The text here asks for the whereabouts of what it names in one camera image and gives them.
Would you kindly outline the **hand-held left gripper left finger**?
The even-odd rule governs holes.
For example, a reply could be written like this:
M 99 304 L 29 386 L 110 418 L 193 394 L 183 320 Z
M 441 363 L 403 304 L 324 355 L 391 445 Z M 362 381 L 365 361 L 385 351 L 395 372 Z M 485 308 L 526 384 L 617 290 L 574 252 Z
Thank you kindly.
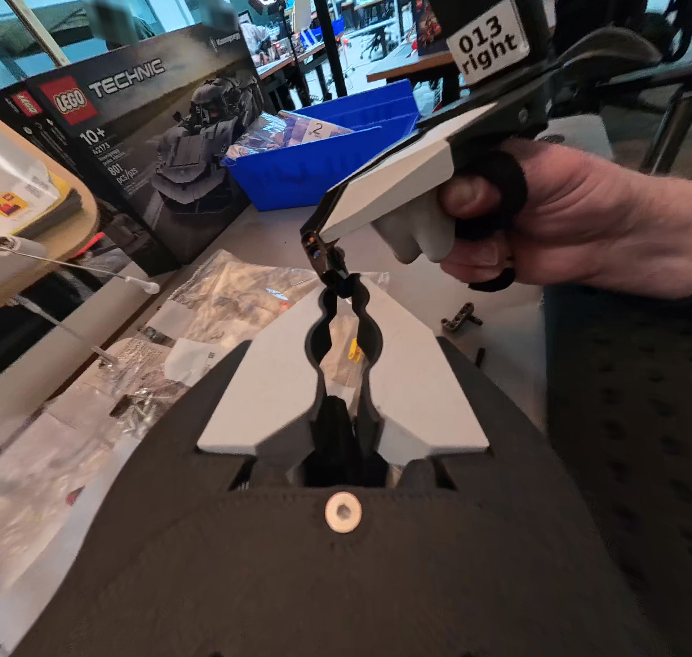
M 286 481 L 325 481 L 340 469 L 340 398 L 320 362 L 331 349 L 336 296 L 314 289 L 264 328 L 197 440 L 206 454 L 254 460 Z

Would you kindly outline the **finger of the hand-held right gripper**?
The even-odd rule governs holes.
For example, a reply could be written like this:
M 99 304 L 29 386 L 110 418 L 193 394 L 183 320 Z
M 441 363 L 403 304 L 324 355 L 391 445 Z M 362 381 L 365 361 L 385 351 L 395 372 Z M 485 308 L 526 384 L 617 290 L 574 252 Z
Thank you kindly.
M 454 172 L 451 139 L 496 108 L 491 102 L 422 129 L 418 142 L 347 186 L 327 225 L 370 224 L 444 183 Z
M 327 225 L 327 221 L 332 216 L 336 206 L 341 201 L 345 194 L 347 186 L 355 182 L 358 178 L 369 174 L 374 169 L 378 168 L 385 160 L 398 154 L 400 151 L 410 147 L 418 142 L 423 137 L 423 130 L 417 128 L 410 135 L 402 140 L 395 142 L 386 150 L 380 152 L 367 163 L 356 169 L 340 180 L 337 184 L 331 186 L 322 196 L 313 214 L 306 220 L 300 228 L 300 244 L 302 247 L 316 246 L 316 242 L 320 240 L 325 244 L 333 245 L 340 238 L 345 237 L 351 232 L 361 229 L 367 223 L 350 225 Z

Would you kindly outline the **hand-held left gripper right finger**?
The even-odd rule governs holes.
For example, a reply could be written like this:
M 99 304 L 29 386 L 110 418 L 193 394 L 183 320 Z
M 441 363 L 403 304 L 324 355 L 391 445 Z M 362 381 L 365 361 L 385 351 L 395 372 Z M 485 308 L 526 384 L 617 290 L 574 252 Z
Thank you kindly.
M 489 440 L 433 331 L 368 278 L 355 275 L 352 291 L 367 359 L 356 423 L 364 454 L 485 451 Z

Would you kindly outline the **dark grey bent lego beam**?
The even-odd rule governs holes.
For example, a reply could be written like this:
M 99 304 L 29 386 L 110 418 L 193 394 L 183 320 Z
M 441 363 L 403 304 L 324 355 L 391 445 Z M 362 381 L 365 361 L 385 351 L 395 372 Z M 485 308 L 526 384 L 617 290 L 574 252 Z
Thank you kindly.
M 475 306 L 471 302 L 464 304 L 454 317 L 441 320 L 443 331 L 449 334 L 461 332 L 471 325 L 481 327 L 483 324 L 483 320 L 475 314 Z

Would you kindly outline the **black lego set box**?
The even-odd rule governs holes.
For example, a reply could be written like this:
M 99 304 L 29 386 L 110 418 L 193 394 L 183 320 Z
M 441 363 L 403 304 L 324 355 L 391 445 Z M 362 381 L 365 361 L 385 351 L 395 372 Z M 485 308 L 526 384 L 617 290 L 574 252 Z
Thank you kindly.
M 241 26 L 196 24 L 1 90 L 1 119 L 78 177 L 148 276 L 192 263 L 250 198 L 227 152 L 265 108 Z

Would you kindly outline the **person's right hand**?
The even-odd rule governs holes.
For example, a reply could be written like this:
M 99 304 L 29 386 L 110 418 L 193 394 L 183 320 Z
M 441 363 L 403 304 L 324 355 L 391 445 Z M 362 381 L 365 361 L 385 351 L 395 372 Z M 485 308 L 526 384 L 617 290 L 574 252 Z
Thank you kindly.
M 508 233 L 456 240 L 440 263 L 445 273 L 475 284 L 513 263 L 524 285 L 691 297 L 691 181 L 549 142 L 513 138 L 501 149 L 523 169 L 527 202 Z

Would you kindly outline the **blue plastic bin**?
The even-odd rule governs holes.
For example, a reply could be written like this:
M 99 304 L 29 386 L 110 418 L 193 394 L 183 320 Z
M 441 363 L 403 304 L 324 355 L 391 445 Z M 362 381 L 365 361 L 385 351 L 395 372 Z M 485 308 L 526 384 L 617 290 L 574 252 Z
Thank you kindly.
M 258 211 L 317 205 L 324 193 L 374 156 L 412 133 L 419 118 L 411 83 L 323 102 L 296 113 L 354 133 L 264 151 L 223 164 Z

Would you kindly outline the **wooden background table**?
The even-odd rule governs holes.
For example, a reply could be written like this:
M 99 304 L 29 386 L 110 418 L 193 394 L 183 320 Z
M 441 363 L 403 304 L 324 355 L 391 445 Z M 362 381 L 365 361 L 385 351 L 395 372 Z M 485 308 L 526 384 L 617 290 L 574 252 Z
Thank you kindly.
M 423 82 L 442 80 L 458 72 L 453 56 L 448 50 L 421 57 L 418 50 L 412 48 L 412 44 L 400 44 L 367 71 L 366 80 L 369 83 L 383 80 L 393 83 L 406 79 L 415 86 Z

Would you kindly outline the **black tripod pole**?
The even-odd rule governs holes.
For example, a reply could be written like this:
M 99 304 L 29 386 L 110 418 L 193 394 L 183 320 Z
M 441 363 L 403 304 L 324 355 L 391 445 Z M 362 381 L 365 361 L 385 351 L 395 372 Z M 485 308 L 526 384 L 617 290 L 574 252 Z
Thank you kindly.
M 332 18 L 329 13 L 327 0 L 314 0 L 314 3 L 316 6 L 316 14 L 320 23 L 320 28 L 323 34 L 323 43 L 325 51 L 327 52 L 327 59 L 332 72 L 332 79 L 336 94 L 339 98 L 343 98 L 347 96 L 347 87 L 345 86 L 345 79 L 342 73 L 341 59 L 338 52 L 338 45 L 336 43 L 336 36 L 333 31 Z

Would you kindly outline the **black office chair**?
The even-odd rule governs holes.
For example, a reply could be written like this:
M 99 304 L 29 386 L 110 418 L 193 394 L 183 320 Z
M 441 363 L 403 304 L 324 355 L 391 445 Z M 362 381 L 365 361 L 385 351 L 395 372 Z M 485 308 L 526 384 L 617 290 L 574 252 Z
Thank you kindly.
M 639 167 L 668 175 L 691 133 L 691 0 L 543 0 L 560 71 L 550 116 L 662 116 Z

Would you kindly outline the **black dimpled mat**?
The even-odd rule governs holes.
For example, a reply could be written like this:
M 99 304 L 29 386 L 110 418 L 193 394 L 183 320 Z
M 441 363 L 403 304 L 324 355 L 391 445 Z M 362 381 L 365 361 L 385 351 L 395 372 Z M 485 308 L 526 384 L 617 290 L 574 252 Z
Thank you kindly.
M 547 432 L 673 656 L 691 655 L 691 299 L 543 292 Z

